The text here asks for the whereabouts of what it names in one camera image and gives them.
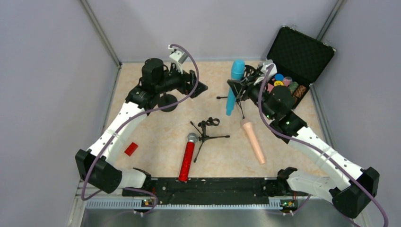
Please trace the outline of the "blue microphone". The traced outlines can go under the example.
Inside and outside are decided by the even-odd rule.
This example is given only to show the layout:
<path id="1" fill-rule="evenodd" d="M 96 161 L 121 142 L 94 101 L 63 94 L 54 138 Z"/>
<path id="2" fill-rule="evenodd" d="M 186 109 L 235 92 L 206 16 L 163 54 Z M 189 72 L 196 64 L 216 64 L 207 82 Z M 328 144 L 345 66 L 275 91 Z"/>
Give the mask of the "blue microphone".
<path id="1" fill-rule="evenodd" d="M 238 81 L 240 81 L 242 79 L 242 77 L 244 75 L 244 69 L 245 69 L 244 60 L 237 59 L 233 62 L 233 65 L 231 67 L 231 79 L 228 82 L 229 91 L 228 91 L 227 103 L 226 103 L 226 115 L 227 116 L 230 116 L 234 109 L 237 95 L 239 93 L 237 90 L 237 87 L 239 86 Z"/>

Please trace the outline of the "black round-base mic stand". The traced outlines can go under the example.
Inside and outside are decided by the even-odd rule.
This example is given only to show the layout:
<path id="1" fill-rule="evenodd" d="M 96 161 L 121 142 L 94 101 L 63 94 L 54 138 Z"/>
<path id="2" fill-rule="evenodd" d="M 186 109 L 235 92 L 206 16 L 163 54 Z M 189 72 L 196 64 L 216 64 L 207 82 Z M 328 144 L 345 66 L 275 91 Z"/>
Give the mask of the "black round-base mic stand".
<path id="1" fill-rule="evenodd" d="M 178 101 L 178 100 L 177 100 L 177 98 L 176 98 L 174 95 L 164 93 L 164 94 L 160 97 L 160 99 L 159 99 L 159 101 L 158 101 L 158 107 L 165 107 L 165 106 L 174 104 L 174 103 L 176 103 L 177 101 Z M 174 106 L 171 106 L 171 107 L 169 107 L 169 108 L 162 109 L 162 112 L 168 113 L 168 112 L 171 112 L 171 111 L 175 110 L 176 108 L 177 108 L 177 104 L 175 104 Z"/>

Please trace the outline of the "small black tripod mic stand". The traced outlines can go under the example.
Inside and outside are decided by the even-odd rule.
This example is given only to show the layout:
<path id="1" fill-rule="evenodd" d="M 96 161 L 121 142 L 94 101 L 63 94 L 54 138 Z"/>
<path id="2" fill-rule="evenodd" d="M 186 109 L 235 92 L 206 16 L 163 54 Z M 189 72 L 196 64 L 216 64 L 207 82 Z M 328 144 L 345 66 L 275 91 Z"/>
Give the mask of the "small black tripod mic stand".
<path id="1" fill-rule="evenodd" d="M 198 133 L 200 134 L 200 136 L 198 137 L 198 141 L 200 141 L 200 147 L 198 149 L 198 153 L 196 154 L 195 158 L 194 158 L 194 163 L 197 162 L 198 160 L 198 156 L 201 152 L 201 148 L 203 146 L 203 144 L 208 141 L 208 140 L 212 140 L 212 139 L 218 139 L 218 138 L 230 138 L 230 135 L 225 135 L 225 136 L 210 136 L 207 134 L 207 127 L 208 126 L 214 126 L 217 127 L 220 125 L 220 119 L 219 118 L 212 118 L 209 117 L 207 120 L 201 121 L 197 124 L 197 126 L 190 121 L 190 124 L 198 131 Z"/>

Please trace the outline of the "beige microphone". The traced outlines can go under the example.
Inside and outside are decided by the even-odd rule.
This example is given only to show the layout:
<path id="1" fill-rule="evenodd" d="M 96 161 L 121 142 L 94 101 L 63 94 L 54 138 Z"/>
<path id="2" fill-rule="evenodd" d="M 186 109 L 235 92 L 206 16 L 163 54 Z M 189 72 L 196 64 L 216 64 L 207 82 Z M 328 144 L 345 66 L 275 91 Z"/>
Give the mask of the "beige microphone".
<path id="1" fill-rule="evenodd" d="M 250 120 L 248 120 L 247 118 L 243 118 L 241 124 L 242 124 L 242 128 L 244 129 L 244 131 L 247 135 L 247 138 L 252 146 L 252 149 L 253 149 L 256 159 L 258 160 L 258 162 L 261 165 L 265 164 L 266 158 L 262 151 L 262 148 L 260 147 L 257 136 L 254 133 L 252 122 Z"/>

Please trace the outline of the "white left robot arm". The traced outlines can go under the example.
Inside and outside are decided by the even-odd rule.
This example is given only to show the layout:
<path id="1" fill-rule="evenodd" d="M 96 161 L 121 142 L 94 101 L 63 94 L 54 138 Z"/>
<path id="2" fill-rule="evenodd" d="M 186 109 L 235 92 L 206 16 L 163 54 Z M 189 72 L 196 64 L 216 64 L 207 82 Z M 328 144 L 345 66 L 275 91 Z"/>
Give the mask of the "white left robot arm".
<path id="1" fill-rule="evenodd" d="M 151 112 L 162 111 L 195 98 L 207 86 L 200 82 L 199 67 L 185 71 L 178 61 L 166 66 L 161 59 L 145 60 L 136 85 L 127 93 L 121 109 L 103 134 L 86 150 L 75 156 L 85 191 L 91 185 L 110 194 L 118 188 L 142 189 L 151 175 L 138 168 L 118 169 L 114 166 L 127 139 Z"/>

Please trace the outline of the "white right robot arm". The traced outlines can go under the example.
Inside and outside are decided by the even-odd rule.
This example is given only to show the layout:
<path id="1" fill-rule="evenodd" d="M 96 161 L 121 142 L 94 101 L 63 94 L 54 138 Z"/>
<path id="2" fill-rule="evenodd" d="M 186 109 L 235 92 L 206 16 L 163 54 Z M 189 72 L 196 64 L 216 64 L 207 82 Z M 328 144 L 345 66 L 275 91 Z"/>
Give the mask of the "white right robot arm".
<path id="1" fill-rule="evenodd" d="M 318 137 L 292 111 L 295 100 L 288 87 L 278 85 L 269 92 L 262 80 L 254 83 L 229 79 L 227 83 L 235 98 L 250 99 L 258 107 L 261 119 L 278 138 L 301 151 L 327 175 L 319 177 L 288 167 L 277 177 L 285 190 L 317 196 L 348 218 L 356 218 L 371 202 L 382 210 L 375 199 L 378 171 L 351 162 Z"/>

